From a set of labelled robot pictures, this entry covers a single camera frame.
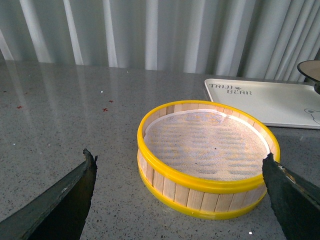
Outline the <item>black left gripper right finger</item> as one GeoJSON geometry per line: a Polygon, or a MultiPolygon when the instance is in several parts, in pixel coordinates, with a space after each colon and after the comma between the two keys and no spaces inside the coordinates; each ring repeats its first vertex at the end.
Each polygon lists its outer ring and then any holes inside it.
{"type": "Polygon", "coordinates": [[[320,238],[320,188],[274,160],[262,161],[271,208],[288,240],[320,238]]]}

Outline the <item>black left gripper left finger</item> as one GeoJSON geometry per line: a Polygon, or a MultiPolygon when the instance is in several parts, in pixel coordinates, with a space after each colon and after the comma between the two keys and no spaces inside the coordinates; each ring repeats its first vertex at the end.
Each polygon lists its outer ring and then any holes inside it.
{"type": "Polygon", "coordinates": [[[78,240],[91,208],[97,157],[84,162],[0,223],[2,240],[78,240]]]}

